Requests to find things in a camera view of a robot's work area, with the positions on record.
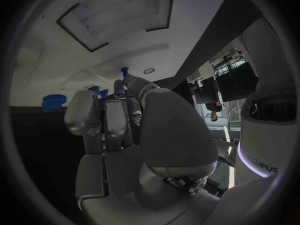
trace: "purple light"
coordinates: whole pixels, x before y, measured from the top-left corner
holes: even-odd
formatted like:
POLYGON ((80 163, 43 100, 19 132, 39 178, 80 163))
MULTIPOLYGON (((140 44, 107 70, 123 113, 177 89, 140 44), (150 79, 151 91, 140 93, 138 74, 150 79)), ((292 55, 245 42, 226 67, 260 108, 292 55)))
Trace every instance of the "purple light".
POLYGON ((253 166, 251 166, 242 156, 242 153, 241 153, 241 142, 238 143, 238 146, 237 146, 237 154, 239 156, 239 158, 241 159, 241 161, 253 172, 255 172, 257 175, 263 177, 263 178, 267 178, 268 175, 256 170, 253 166))

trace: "man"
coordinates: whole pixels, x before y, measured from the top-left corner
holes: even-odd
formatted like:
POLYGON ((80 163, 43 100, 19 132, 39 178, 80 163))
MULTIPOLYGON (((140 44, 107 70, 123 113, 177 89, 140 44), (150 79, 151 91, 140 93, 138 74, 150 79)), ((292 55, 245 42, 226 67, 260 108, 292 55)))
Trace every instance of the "man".
POLYGON ((210 102, 205 104, 207 110, 211 111, 210 120, 215 122, 218 120, 217 112, 222 111, 222 104, 219 101, 210 102))

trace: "person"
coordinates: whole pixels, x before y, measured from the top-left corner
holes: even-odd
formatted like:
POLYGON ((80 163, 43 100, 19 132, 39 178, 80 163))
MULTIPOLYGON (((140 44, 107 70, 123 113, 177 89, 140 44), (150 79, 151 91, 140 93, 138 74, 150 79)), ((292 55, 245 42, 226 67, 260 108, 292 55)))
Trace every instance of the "person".
POLYGON ((219 101, 210 102, 205 104, 207 110, 211 111, 210 120, 215 122, 218 120, 217 112, 222 111, 222 104, 219 101))

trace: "blue object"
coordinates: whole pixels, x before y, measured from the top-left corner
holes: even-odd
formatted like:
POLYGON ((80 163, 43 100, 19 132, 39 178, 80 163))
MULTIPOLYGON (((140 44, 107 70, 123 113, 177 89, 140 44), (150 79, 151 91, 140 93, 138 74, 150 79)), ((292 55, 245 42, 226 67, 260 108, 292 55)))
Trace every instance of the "blue object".
POLYGON ((121 71, 123 72, 123 77, 125 78, 125 76, 128 74, 128 67, 123 67, 121 71))
POLYGON ((42 108, 44 112, 48 112, 49 109, 59 109, 63 104, 67 102, 67 98, 64 95, 53 94, 45 96, 42 99, 42 108))
POLYGON ((100 91, 99 94, 100 94, 101 98, 106 99, 108 97, 109 91, 106 89, 106 90, 100 91))
POLYGON ((92 86, 88 90, 95 92, 97 95, 100 95, 100 91, 99 91, 99 87, 98 86, 92 86))

